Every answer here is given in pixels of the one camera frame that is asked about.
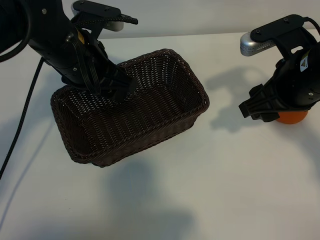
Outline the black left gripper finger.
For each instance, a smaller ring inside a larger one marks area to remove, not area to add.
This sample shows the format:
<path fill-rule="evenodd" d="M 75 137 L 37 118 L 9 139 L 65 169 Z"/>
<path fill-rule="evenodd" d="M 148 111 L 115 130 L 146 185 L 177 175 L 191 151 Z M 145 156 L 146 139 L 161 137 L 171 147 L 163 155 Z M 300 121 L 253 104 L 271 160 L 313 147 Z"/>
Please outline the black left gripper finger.
<path fill-rule="evenodd" d="M 133 94 L 137 88 L 137 81 L 129 76 L 123 67 L 116 66 L 111 75 L 110 89 Z"/>
<path fill-rule="evenodd" d="M 129 87 L 107 87 L 101 89 L 102 97 L 116 102 L 123 102 L 129 93 Z"/>

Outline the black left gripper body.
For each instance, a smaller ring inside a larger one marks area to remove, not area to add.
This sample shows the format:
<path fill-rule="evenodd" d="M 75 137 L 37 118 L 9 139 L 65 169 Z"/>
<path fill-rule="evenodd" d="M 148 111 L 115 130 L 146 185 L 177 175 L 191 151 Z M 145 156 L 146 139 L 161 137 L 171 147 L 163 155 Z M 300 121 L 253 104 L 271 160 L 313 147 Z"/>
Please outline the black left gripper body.
<path fill-rule="evenodd" d="M 31 48 L 74 89 L 101 93 L 109 88 L 116 65 L 98 36 L 102 23 L 84 25 L 67 17 L 33 17 Z"/>

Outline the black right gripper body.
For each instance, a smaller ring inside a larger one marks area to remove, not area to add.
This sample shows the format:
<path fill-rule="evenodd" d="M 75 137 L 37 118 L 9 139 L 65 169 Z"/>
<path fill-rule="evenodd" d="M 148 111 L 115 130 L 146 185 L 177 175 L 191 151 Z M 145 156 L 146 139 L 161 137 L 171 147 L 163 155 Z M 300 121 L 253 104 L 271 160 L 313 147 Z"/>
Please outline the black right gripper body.
<path fill-rule="evenodd" d="M 320 101 L 320 48 L 297 51 L 264 85 L 276 112 L 309 110 Z"/>

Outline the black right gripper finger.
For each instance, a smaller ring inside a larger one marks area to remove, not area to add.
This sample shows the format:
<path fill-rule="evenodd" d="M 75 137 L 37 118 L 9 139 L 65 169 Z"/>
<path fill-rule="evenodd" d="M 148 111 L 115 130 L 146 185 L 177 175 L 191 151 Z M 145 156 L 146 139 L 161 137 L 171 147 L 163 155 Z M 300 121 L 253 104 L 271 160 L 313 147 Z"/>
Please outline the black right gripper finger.
<path fill-rule="evenodd" d="M 258 112 L 251 115 L 253 120 L 262 120 L 265 123 L 275 121 L 280 118 L 278 112 Z"/>
<path fill-rule="evenodd" d="M 239 105 L 244 118 L 252 117 L 254 113 L 276 113 L 264 87 L 253 87 L 249 95 L 250 98 Z"/>

